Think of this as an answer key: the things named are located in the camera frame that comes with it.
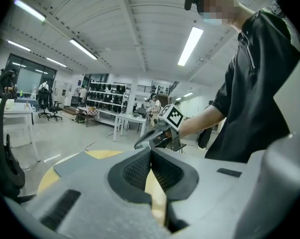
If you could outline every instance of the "fluorescent light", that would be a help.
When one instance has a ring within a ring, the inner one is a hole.
[[[48,73],[46,73],[46,72],[43,72],[43,71],[40,71],[40,70],[37,70],[37,69],[36,69],[36,71],[39,72],[39,73],[48,74]]]
[[[95,55],[93,55],[91,52],[89,52],[86,48],[84,48],[79,42],[77,42],[75,39],[71,39],[70,42],[75,45],[78,49],[80,49],[81,51],[85,52],[89,57],[91,57],[92,59],[97,59],[95,57]]]
[[[46,58],[46,59],[49,60],[49,61],[51,61],[51,62],[54,62],[54,63],[56,63],[56,64],[58,64],[58,65],[60,65],[60,66],[67,67],[67,66],[65,66],[64,64],[59,63],[59,62],[57,62],[57,61],[55,61],[55,60],[53,60],[53,59],[51,59],[51,58]]]
[[[9,40],[8,40],[8,43],[10,43],[10,44],[12,44],[12,45],[15,45],[15,46],[17,46],[17,47],[19,47],[19,48],[22,48],[22,49],[24,49],[24,50],[30,51],[30,49],[28,49],[28,48],[26,48],[25,46],[22,46],[22,45],[20,45],[20,44],[18,44],[18,43],[15,43],[15,42],[12,42],[12,41],[9,41]]]
[[[192,51],[194,50],[196,44],[198,43],[201,35],[203,33],[202,29],[193,27],[191,33],[189,35],[188,41],[184,47],[180,60],[178,62],[179,66],[184,66],[185,63],[188,61]]]
[[[192,94],[193,94],[193,92],[190,92],[190,93],[184,95],[184,97],[186,98],[186,97],[188,97],[188,96],[191,96]]]
[[[46,18],[44,15],[37,12],[36,10],[34,10],[33,8],[31,8],[30,6],[28,6],[27,4],[23,3],[20,0],[15,0],[14,4],[17,5],[18,7],[22,8],[22,9],[24,9],[25,11],[29,12],[31,15],[38,18],[40,21],[44,21],[45,18]]]
[[[15,62],[13,62],[12,64],[13,64],[13,65],[16,65],[16,66],[26,67],[25,65],[17,64],[17,63],[15,63]]]

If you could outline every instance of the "office chair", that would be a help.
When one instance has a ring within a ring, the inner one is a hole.
[[[48,108],[48,96],[49,96],[49,92],[45,88],[38,92],[39,108],[44,110],[43,113],[38,114],[39,117],[42,115],[46,115],[48,118],[50,116],[50,114],[45,111],[45,109]]]
[[[58,101],[54,101],[54,106],[53,106],[53,105],[52,105],[53,100],[52,100],[52,93],[51,93],[51,91],[50,91],[48,94],[49,94],[49,102],[48,102],[49,105],[48,105],[48,110],[49,110],[51,113],[53,113],[53,115],[48,116],[48,120],[51,119],[51,118],[55,118],[56,121],[58,121],[57,118],[62,119],[61,116],[57,116],[57,115],[56,115],[56,113],[57,113],[58,111],[61,111],[61,110],[62,110],[62,108],[59,107],[59,104],[61,104],[61,103],[58,102]]]

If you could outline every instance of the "gray floor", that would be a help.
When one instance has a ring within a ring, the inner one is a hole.
[[[124,130],[123,136],[117,134],[117,141],[113,142],[113,126],[90,120],[86,127],[86,124],[72,121],[74,116],[64,113],[58,115],[63,120],[48,121],[45,116],[39,118],[37,113],[33,114],[34,138],[40,162],[37,162],[32,144],[29,143],[26,127],[18,124],[20,119],[6,119],[4,122],[4,131],[10,134],[12,152],[25,171],[26,184],[21,195],[36,194],[45,172],[62,158],[84,150],[131,150],[140,137],[140,132],[131,127],[128,132]],[[194,140],[185,139],[182,142],[187,144],[183,149],[184,154],[204,157],[205,151],[199,150]],[[60,156],[57,158],[44,162],[58,154]]]

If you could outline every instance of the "shelf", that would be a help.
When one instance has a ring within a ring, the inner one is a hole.
[[[106,86],[108,86],[110,83],[106,83],[106,82],[90,82],[90,83],[92,83],[92,84],[94,84],[94,83],[100,83],[100,84],[106,84]],[[119,85],[119,86],[127,86],[126,84],[110,84],[110,85],[114,85],[114,86],[117,86],[117,85]]]
[[[96,119],[95,121],[99,121],[104,124],[115,126],[115,121],[112,121],[111,119],[99,118],[99,119]]]
[[[110,115],[113,115],[113,116],[116,116],[116,115],[120,114],[120,113],[114,113],[114,112],[107,111],[107,110],[102,110],[102,109],[96,109],[96,110],[98,110],[101,113],[110,114]]]
[[[122,94],[114,94],[114,93],[107,93],[107,92],[102,92],[102,91],[94,91],[94,90],[89,90],[88,92],[102,93],[102,94],[106,94],[106,95],[123,96]]]
[[[103,103],[103,104],[107,104],[107,105],[112,105],[112,106],[122,106],[122,105],[117,105],[117,104],[114,104],[114,103],[108,103],[108,102],[103,102],[103,101],[99,101],[99,100],[92,100],[92,99],[87,99],[88,101],[93,101],[93,102],[98,102],[98,103]]]

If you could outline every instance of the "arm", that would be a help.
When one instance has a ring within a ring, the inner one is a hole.
[[[216,94],[213,104],[206,108],[202,114],[182,123],[179,131],[180,138],[212,127],[227,117],[231,106],[234,63],[235,57],[233,57],[229,64],[228,70],[225,73],[225,82]]]
[[[5,87],[4,88],[5,91],[7,91],[7,89],[8,89],[8,91],[12,91],[12,87]]]
[[[209,106],[202,114],[185,121],[180,128],[180,138],[212,127],[224,120],[224,115],[214,106]]]

